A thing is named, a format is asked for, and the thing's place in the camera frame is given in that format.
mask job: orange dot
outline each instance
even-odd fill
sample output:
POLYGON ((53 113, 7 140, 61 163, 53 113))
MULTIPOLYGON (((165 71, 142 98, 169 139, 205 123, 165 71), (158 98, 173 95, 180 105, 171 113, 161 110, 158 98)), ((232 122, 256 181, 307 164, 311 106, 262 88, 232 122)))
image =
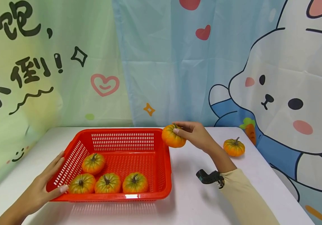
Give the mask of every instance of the orange dot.
POLYGON ((322 220, 322 214, 317 211, 316 209, 312 208, 311 206, 305 206, 306 210, 311 213, 312 215, 314 215, 316 218, 318 218, 319 220, 322 220))

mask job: bunny nose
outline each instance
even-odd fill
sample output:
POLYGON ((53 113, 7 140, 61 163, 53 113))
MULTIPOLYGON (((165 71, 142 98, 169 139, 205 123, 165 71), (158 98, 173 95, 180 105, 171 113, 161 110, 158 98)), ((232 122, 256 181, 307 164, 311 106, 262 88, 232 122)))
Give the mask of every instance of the bunny nose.
POLYGON ((266 94, 265 98, 266 98, 266 101, 268 101, 268 102, 273 102, 274 101, 273 97, 271 95, 269 95, 269 94, 266 94))

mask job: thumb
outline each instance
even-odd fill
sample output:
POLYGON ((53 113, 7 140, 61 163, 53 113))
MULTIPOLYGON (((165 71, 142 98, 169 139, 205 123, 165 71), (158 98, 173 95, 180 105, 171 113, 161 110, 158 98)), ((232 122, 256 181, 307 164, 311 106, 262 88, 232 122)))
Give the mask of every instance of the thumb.
POLYGON ((46 201, 51 201, 52 199, 61 196, 68 190, 68 185, 62 185, 61 187, 55 188, 46 195, 46 201))
POLYGON ((191 134, 191 133, 189 133, 187 131, 184 131, 184 130, 178 129, 178 128, 174 128, 174 133, 179 135, 180 137, 182 137, 184 139, 187 139, 187 140, 189 139, 190 134, 191 134))

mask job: small pumpkin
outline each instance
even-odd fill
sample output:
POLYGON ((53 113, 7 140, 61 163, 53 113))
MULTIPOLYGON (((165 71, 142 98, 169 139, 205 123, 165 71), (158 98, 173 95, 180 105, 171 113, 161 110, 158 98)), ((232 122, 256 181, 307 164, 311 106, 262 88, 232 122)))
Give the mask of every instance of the small pumpkin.
POLYGON ((168 125, 162 130, 161 138, 163 142, 165 142, 165 144, 169 147, 173 147, 173 148, 183 147, 186 143, 186 139, 175 134, 174 128, 181 129, 181 127, 177 126, 174 123, 171 125, 168 125))
POLYGON ((89 173, 76 176, 70 183, 68 192, 70 194, 92 194, 95 190, 96 179, 89 173))
POLYGON ((245 153, 245 146, 242 142, 239 141, 239 138, 235 139, 228 139, 224 142, 224 150, 233 157, 242 156, 245 153))
POLYGON ((83 160, 81 168, 85 173, 97 175, 105 167, 105 164, 105 157, 101 154, 94 153, 83 160))
POLYGON ((100 177, 95 185, 96 194, 119 193, 121 190, 120 177, 115 173, 107 173, 100 177))
POLYGON ((139 172, 130 173, 122 184, 124 193, 142 193, 147 192, 148 182, 147 178, 139 172))

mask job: curtain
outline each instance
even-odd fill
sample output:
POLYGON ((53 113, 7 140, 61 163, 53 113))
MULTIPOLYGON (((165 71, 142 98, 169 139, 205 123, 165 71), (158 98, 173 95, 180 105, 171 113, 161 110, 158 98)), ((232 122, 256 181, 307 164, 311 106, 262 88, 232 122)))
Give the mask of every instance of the curtain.
POLYGON ((55 126, 132 126, 111 0, 0 0, 0 181, 55 126))
POLYGON ((322 0, 112 3, 134 125, 243 129, 322 224, 322 0))

